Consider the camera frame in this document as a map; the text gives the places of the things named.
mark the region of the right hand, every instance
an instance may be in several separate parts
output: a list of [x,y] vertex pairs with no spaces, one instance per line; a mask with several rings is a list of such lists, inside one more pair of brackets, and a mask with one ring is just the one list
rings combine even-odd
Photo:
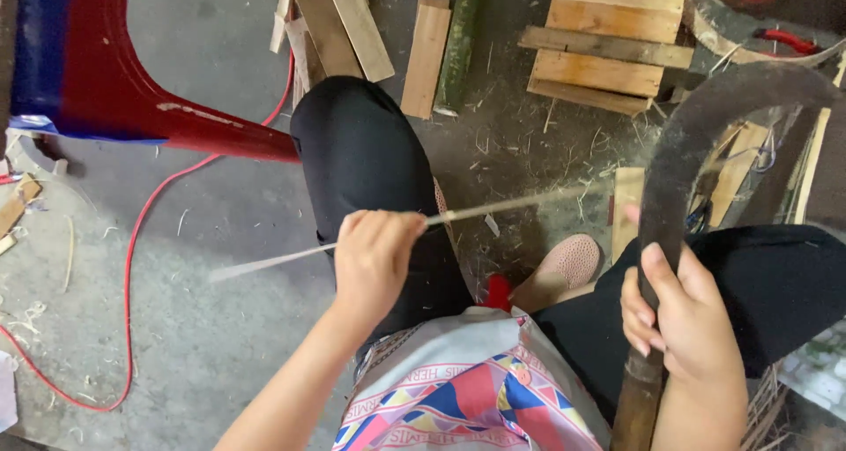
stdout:
[[672,273],[661,247],[648,245],[640,256],[646,279],[660,305],[655,312],[640,295],[638,271],[629,268],[623,281],[623,333],[643,355],[650,346],[664,352],[664,366],[682,381],[723,383],[745,379],[735,333],[714,277],[683,245],[679,274]]
[[344,218],[335,248],[338,295],[357,332],[372,332],[397,302],[411,248],[427,229],[420,213],[361,210]]

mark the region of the red electrical cord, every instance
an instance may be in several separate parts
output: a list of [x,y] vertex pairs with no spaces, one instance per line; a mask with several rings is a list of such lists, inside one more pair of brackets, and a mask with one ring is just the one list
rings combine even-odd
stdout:
[[[273,110],[273,112],[267,117],[267,119],[265,119],[264,121],[261,122],[262,126],[266,126],[266,125],[270,124],[270,122],[273,119],[275,119],[276,116],[279,115],[279,110],[281,110],[282,104],[285,103],[285,99],[288,99],[288,94],[291,90],[292,81],[293,81],[293,50],[291,50],[290,61],[288,63],[288,83],[285,86],[285,93],[282,95],[282,99],[279,101],[279,104],[276,106],[276,109]],[[158,186],[158,188],[156,188],[153,191],[153,194],[150,195],[150,198],[147,199],[147,203],[141,209],[141,213],[138,215],[138,220],[135,221],[135,227],[132,229],[132,236],[130,237],[130,245],[126,250],[126,265],[124,266],[124,273],[123,273],[123,324],[124,324],[124,331],[126,333],[126,362],[127,362],[126,384],[123,385],[123,392],[121,393],[120,398],[118,398],[117,401],[110,404],[109,406],[98,407],[98,406],[91,406],[90,404],[85,404],[85,403],[79,402],[76,399],[72,399],[68,395],[68,393],[65,393],[64,391],[58,389],[58,387],[53,385],[50,382],[50,380],[48,380],[48,378],[46,376],[44,376],[44,374],[41,373],[40,370],[38,370],[38,367],[36,367],[36,365],[34,363],[32,363],[32,360],[29,358],[29,356],[27,356],[26,352],[24,352],[24,349],[20,347],[18,342],[15,340],[15,338],[12,337],[12,334],[9,333],[9,331],[6,330],[5,327],[0,326],[0,332],[4,336],[6,336],[6,338],[12,343],[12,345],[14,345],[15,349],[18,350],[18,353],[20,354],[21,357],[24,358],[24,361],[30,367],[30,369],[32,369],[32,371],[34,371],[36,373],[36,376],[40,380],[44,381],[44,383],[47,384],[47,386],[50,388],[50,390],[55,391],[56,394],[58,394],[58,396],[62,397],[63,399],[68,400],[70,403],[75,404],[76,406],[80,406],[82,408],[87,408],[89,410],[112,411],[115,408],[118,408],[118,406],[126,399],[126,395],[128,395],[130,393],[130,385],[132,385],[132,335],[131,335],[132,332],[130,330],[130,271],[132,269],[132,253],[135,250],[135,241],[138,239],[138,230],[141,229],[141,223],[144,221],[144,217],[147,214],[147,210],[150,209],[150,206],[152,205],[153,201],[156,199],[156,196],[158,196],[159,193],[162,192],[162,190],[164,189],[165,186],[167,186],[169,183],[171,183],[173,180],[179,178],[180,176],[185,175],[186,173],[191,173],[194,170],[197,170],[198,168],[200,168],[201,166],[208,164],[209,162],[211,162],[213,160],[216,160],[217,157],[220,157],[219,153],[211,154],[211,155],[207,156],[206,159],[201,161],[200,163],[195,164],[194,166],[190,166],[189,168],[186,168],[183,171],[177,172],[174,175],[170,175],[164,182],[162,182],[161,185]]]

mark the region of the pink button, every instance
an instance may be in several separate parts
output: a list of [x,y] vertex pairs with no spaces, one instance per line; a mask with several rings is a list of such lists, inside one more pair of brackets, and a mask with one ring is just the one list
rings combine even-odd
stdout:
[[531,373],[529,373],[529,370],[521,368],[514,371],[514,375],[517,377],[517,381],[519,381],[520,385],[523,385],[524,387],[528,387],[531,383]]

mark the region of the leg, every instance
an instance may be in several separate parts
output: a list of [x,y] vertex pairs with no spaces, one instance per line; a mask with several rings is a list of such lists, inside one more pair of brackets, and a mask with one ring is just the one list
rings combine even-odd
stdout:
[[[746,377],[807,343],[846,315],[846,245],[805,226],[744,227],[688,238],[714,274],[735,329]],[[599,278],[595,292],[534,314],[608,422],[614,418],[629,344],[620,319],[625,270],[640,257],[637,240]]]
[[[335,77],[317,84],[294,111],[291,135],[321,244],[335,242],[344,217],[359,209],[438,213],[426,153],[399,107],[374,83]],[[368,343],[471,305],[444,226],[430,228],[412,251],[397,304]]]

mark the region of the gray floor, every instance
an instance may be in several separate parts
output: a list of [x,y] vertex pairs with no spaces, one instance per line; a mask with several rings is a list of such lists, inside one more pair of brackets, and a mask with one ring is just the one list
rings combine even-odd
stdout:
[[[287,58],[267,50],[276,2],[130,0],[130,32],[145,67],[166,89],[260,121],[287,76]],[[517,36],[525,25],[543,23],[548,4],[482,0],[467,107],[457,121],[412,121],[451,208],[579,180],[607,183],[616,164],[646,164],[657,134],[654,111],[631,121],[558,103],[549,115],[550,99],[525,92],[533,53],[516,46]],[[383,86],[398,100],[416,0],[371,0],[371,7],[397,70]],[[278,128],[287,124],[283,117]],[[2,308],[21,318],[36,301],[46,305],[32,321],[38,333],[13,330],[58,386],[102,405],[118,396],[125,377],[122,270],[135,218],[164,178],[204,154],[162,149],[156,156],[153,147],[107,142],[61,146],[74,162],[70,184],[90,196],[96,211],[69,188],[45,184],[49,210],[22,220],[29,235],[3,257]],[[608,251],[607,210],[603,193],[585,196],[581,211],[569,200],[494,215],[498,239],[481,219],[455,225],[471,291],[484,294],[492,272],[518,282],[574,232],[588,232]],[[63,291],[66,216],[73,219],[75,245]],[[69,450],[212,447],[330,303],[333,278],[319,256],[229,283],[210,285],[206,275],[221,265],[311,247],[314,229],[297,164],[225,158],[175,182],[147,217],[133,262],[137,369],[127,401],[111,413],[81,410],[54,399],[22,367],[15,433]],[[3,341],[0,348],[9,350]],[[331,447],[350,388],[347,372],[312,437],[314,448]]]

